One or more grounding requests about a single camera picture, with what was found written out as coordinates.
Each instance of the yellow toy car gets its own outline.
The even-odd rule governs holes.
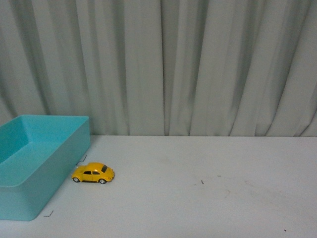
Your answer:
[[[71,178],[74,182],[99,182],[104,184],[113,180],[114,171],[107,165],[92,162],[88,165],[78,166]]]

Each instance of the car wheel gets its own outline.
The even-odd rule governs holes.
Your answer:
[[[105,184],[107,181],[106,180],[104,180],[104,179],[100,179],[99,180],[99,183],[101,183],[101,184]]]

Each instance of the car windshield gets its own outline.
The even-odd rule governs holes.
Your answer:
[[[107,168],[108,168],[107,165],[104,165],[103,168],[101,169],[101,171],[104,173],[104,172],[106,172]]]

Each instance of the small debris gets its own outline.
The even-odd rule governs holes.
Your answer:
[[[53,214],[53,211],[54,211],[54,210],[52,210],[52,212],[51,212],[48,216],[44,216],[44,217],[50,217],[50,216],[51,216],[51,214]]]
[[[84,162],[86,157],[87,157],[87,155],[85,156],[85,158],[82,161],[78,161],[78,163],[76,165],[78,165],[80,162]]]

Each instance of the beetle car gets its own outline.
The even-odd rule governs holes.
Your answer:
[[[107,165],[92,162],[88,165],[78,166],[71,178],[74,182],[99,182],[104,184],[113,180],[114,171]]]

